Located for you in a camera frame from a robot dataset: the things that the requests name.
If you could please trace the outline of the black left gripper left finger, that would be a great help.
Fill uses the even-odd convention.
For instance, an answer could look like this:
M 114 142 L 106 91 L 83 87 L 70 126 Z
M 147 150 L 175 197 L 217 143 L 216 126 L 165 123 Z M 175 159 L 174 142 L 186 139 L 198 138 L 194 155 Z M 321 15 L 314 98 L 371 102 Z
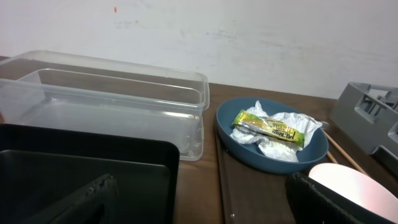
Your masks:
M 36 224 L 108 224 L 114 223 L 118 182 L 104 174 L 23 220 Z

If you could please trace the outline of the dark blue plate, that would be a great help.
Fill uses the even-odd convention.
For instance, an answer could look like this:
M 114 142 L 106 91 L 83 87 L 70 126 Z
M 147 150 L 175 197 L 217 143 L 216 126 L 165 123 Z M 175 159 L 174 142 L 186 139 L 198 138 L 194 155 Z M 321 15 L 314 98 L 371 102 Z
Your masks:
M 329 142 L 322 129 L 317 129 L 302 151 L 297 153 L 297 162 L 285 162 L 266 157 L 256 144 L 240 144 L 230 134 L 233 132 L 233 119 L 243 110 L 260 102 L 263 110 L 274 115 L 280 112 L 299 113 L 299 110 L 278 101 L 259 97 L 237 97 L 224 101 L 216 111 L 216 128 L 225 150 L 234 158 L 257 170 L 274 174 L 289 174 L 308 169 L 318 164 L 329 150 Z

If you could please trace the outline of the white tissue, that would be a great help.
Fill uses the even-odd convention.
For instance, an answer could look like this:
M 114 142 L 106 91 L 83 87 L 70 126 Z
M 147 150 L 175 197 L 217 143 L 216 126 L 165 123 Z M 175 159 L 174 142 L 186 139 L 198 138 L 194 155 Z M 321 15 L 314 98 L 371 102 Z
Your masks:
M 314 132 L 322 127 L 322 123 L 320 121 L 302 113 L 280 112 L 269 116 L 262 109 L 259 100 L 256 101 L 255 106 L 248 108 L 246 111 L 259 117 L 272 118 L 284 122 L 291 128 L 295 128 L 301 133 L 304 133 L 305 147 L 310 144 Z M 296 152 L 303 150 L 303 147 L 299 147 L 294 143 L 266 136 L 265 134 L 255 133 L 255 131 L 251 131 L 242 126 L 234 128 L 230 137 L 240 144 L 256 143 L 265 156 L 280 161 L 298 162 L 299 160 L 297 159 Z

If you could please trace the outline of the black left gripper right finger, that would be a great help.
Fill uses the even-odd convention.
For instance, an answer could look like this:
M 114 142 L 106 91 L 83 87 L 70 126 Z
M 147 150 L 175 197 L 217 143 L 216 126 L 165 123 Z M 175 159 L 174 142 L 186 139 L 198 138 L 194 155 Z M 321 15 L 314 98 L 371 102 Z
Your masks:
M 285 189 L 296 223 L 393 224 L 300 172 L 291 173 L 287 177 Z

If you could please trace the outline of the pink bowl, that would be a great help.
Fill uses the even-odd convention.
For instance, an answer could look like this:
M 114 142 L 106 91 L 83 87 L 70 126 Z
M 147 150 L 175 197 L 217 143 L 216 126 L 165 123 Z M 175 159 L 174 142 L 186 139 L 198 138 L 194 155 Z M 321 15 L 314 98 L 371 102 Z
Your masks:
M 356 205 L 397 223 L 397 197 L 369 176 L 334 163 L 318 164 L 308 176 Z

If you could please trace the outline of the yellow green snack wrapper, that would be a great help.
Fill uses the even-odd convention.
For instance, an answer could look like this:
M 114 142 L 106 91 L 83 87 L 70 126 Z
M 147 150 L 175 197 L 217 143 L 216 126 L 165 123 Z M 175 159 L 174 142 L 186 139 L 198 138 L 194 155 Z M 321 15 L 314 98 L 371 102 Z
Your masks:
M 291 128 L 285 123 L 266 117 L 258 117 L 254 114 L 241 110 L 233 121 L 234 126 L 242 126 L 256 133 L 265 134 L 283 141 L 292 142 L 304 148 L 305 135 Z

